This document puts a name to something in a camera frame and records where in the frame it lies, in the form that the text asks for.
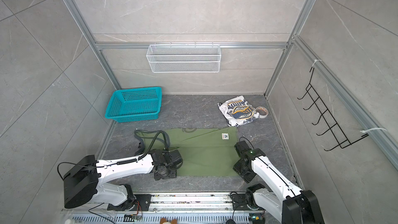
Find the teal plastic basket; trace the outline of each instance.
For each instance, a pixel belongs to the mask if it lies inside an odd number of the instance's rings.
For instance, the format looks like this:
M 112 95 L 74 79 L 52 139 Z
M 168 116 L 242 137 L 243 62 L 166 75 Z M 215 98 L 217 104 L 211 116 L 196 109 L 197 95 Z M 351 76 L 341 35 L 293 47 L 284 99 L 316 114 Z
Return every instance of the teal plastic basket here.
M 113 92 L 105 118 L 119 123 L 157 119 L 162 104 L 162 88 L 144 87 Z

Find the roll of tape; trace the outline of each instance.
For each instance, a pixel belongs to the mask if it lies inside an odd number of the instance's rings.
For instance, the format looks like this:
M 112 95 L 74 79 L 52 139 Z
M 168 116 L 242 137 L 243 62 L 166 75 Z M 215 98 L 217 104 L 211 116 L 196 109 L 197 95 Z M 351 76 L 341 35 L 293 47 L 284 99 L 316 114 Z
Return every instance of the roll of tape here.
M 265 118 L 268 116 L 268 110 L 265 107 L 257 107 L 256 111 L 260 113 L 260 118 Z

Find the white wire mesh basket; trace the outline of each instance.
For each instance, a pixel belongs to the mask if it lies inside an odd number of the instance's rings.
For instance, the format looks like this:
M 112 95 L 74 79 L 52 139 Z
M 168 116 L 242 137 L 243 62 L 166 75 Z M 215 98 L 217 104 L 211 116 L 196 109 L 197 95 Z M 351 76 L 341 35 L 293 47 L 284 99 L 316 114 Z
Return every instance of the white wire mesh basket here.
M 155 44 L 147 52 L 154 73 L 219 72 L 220 45 Z

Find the dark marble floor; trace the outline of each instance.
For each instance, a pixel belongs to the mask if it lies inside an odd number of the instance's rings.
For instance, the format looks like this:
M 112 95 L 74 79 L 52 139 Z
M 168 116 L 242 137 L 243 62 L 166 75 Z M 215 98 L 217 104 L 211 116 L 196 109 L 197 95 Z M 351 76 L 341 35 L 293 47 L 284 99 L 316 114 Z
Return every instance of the dark marble floor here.
M 168 128 L 216 128 L 227 127 L 226 120 L 217 107 L 233 95 L 163 95 L 159 118 L 152 121 L 118 123 L 103 159 L 117 159 L 133 156 L 138 141 L 134 130 L 162 130 Z M 267 102 L 262 95 L 245 95 L 254 107 Z M 286 158 L 275 123 L 269 114 L 266 118 L 238 127 L 238 138 L 248 138 L 255 148 L 261 148 L 272 164 L 288 179 L 294 182 L 291 167 Z M 246 191 L 246 188 L 264 183 L 256 176 L 250 183 L 238 175 L 232 177 L 177 176 L 175 179 L 153 179 L 153 174 L 139 174 L 113 181 L 115 184 L 128 183 L 134 192 L 176 192 L 176 191 Z

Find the white zip tie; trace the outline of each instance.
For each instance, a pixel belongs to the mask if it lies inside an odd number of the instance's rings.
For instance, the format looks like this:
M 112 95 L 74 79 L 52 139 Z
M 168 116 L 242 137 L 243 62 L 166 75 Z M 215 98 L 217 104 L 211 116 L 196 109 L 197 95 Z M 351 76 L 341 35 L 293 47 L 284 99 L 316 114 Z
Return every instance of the white zip tie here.
M 322 61 L 322 60 L 317 60 L 317 59 L 315 59 L 315 60 L 314 60 L 314 63 L 312 64 L 311 67 L 313 67 L 317 61 Z
M 370 129 L 368 129 L 368 130 L 362 130 L 362 131 L 360 131 L 360 132 L 366 133 L 366 132 L 373 131 L 373 130 L 384 130 L 384 131 L 387 131 L 387 129 L 385 129 L 385 128 L 374 127 L 374 128 L 370 128 Z

